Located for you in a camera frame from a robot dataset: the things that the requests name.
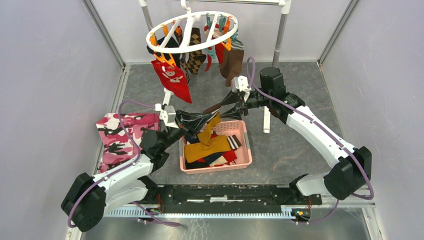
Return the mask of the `yellow cloth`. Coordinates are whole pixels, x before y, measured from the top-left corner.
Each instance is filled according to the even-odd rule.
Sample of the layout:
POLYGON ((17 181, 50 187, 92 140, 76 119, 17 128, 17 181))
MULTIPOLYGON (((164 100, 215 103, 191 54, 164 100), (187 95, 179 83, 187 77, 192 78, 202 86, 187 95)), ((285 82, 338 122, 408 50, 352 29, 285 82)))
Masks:
POLYGON ((221 106, 217 106, 212 112, 212 118, 207 122, 204 130, 197 134, 200 143, 209 145, 213 128, 215 128, 221 120, 221 106))

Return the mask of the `red cloth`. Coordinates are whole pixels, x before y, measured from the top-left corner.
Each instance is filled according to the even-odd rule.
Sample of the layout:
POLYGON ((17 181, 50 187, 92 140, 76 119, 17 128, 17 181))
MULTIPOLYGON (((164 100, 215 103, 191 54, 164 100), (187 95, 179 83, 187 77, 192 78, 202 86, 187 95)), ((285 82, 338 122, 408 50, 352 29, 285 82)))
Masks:
POLYGON ((186 103, 192 104, 186 75, 178 67, 170 66, 168 63, 158 60, 151 61, 154 71, 158 75, 161 84, 176 97, 186 103))

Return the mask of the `black sock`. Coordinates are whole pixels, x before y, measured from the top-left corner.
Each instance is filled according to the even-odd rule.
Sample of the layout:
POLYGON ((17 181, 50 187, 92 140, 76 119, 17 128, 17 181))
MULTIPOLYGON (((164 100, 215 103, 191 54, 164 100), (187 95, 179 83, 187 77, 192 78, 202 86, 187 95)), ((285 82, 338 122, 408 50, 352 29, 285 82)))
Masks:
MULTIPOLYGON (((164 41, 165 37, 162 37, 160 39, 157 40, 157 45, 160 46, 163 41, 164 41)), ((171 37, 169 39, 169 41, 167 42, 167 44, 165 45, 166 48, 178 48, 179 44, 177 43, 177 41, 171 37)), ((181 67, 181 54, 180 53, 164 53, 163 54, 166 60, 171 60, 171 58, 174 60, 175 65, 180 68, 181 67)))

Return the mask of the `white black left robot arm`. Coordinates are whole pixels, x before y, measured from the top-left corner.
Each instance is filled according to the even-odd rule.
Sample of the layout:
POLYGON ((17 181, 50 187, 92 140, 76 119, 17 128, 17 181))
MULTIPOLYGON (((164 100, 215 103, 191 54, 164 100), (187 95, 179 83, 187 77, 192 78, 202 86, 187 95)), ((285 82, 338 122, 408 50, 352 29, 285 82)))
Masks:
POLYGON ((110 139, 106 148, 118 150, 124 161, 101 173, 84 172, 76 177, 61 203, 70 228, 87 232, 105 214, 123 205, 141 200, 153 203, 157 190, 149 175, 165 164, 169 157, 166 150, 186 135, 195 137, 220 114, 218 109, 190 113, 174 110, 171 105, 160 105, 159 110, 164 115, 164 131, 143 126, 149 114, 117 112, 100 122, 105 137, 110 139))

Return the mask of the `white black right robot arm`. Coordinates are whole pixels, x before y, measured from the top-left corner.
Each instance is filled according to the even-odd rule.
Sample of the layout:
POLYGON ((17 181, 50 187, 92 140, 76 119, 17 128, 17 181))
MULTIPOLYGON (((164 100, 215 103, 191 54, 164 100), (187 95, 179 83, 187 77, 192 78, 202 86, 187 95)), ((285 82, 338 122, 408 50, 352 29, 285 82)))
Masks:
POLYGON ((286 90, 279 68, 262 69, 259 79, 260 86, 256 86, 250 75, 234 77, 230 92, 220 103, 234 107, 221 117, 239 120, 249 109, 266 107, 272 116, 304 137, 330 167, 328 172, 304 174, 293 180, 289 199, 295 204, 315 194, 329 194, 340 201, 350 196, 373 199, 371 151, 348 143, 320 121, 300 97, 286 90))

